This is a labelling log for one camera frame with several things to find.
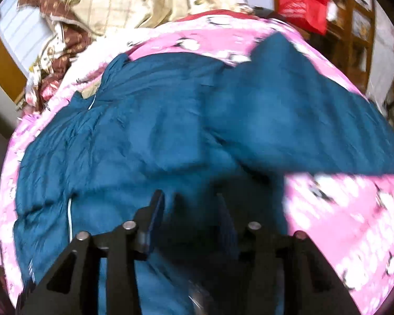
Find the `wooden shelf unit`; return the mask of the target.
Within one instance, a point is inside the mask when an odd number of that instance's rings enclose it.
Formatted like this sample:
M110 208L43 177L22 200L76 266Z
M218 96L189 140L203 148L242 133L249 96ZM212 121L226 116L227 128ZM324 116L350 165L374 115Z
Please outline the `wooden shelf unit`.
M366 92L375 36L375 1L329 0L327 12L329 60Z

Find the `white pillow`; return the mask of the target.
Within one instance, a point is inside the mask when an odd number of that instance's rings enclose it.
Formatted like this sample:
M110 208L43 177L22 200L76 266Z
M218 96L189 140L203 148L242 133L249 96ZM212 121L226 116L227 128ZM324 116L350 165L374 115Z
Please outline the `white pillow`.
M161 27L139 29L109 29L104 36L97 38L66 72L60 87L78 85L92 80L105 70L105 67L121 53L126 53L146 41L164 33Z

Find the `red plastic bag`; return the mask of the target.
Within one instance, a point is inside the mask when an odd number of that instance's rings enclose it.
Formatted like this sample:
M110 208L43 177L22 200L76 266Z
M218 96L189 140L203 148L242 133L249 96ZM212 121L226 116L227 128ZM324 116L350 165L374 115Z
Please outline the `red plastic bag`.
M278 14L291 24L310 33L327 33L329 0L279 0Z

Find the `pink penguin bed cover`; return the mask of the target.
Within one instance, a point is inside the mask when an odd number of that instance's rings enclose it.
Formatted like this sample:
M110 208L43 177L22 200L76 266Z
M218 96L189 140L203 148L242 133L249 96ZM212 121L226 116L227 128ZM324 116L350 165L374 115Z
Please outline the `pink penguin bed cover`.
M248 61L256 43L279 33L302 53L322 77L352 97L360 91L327 58L282 21L215 11L159 26L164 33L127 51L133 58L157 53L195 53L228 64ZM26 149L73 95L82 96L104 70L88 82L60 87L43 112L26 114L10 138L0 183L0 263L10 300L23 289L13 236L18 218L15 197ZM287 177L285 215L290 231L307 232L330 261L362 314L373 314L394 286L394 176L298 173Z

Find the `brown floral bedding pile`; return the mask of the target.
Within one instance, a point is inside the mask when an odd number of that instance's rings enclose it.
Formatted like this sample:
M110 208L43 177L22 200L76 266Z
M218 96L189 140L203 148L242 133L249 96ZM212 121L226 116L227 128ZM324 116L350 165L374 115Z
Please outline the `brown floral bedding pile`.
M79 53L92 43L92 33L72 7L79 0L18 0L18 7L39 10L52 36L45 42L28 70L25 104L41 112L59 89L66 72Z

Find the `teal puffer jacket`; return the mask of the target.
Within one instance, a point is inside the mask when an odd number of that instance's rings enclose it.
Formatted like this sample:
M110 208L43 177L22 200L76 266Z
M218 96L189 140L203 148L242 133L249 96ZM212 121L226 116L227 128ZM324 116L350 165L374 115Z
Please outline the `teal puffer jacket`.
M23 287L77 233L113 231L161 190L154 250L134 263L141 314L220 314L228 253L217 195L280 199L285 214L286 179L298 173L394 176L394 132L282 34L235 65L117 55L97 93L73 95L25 151L13 228Z

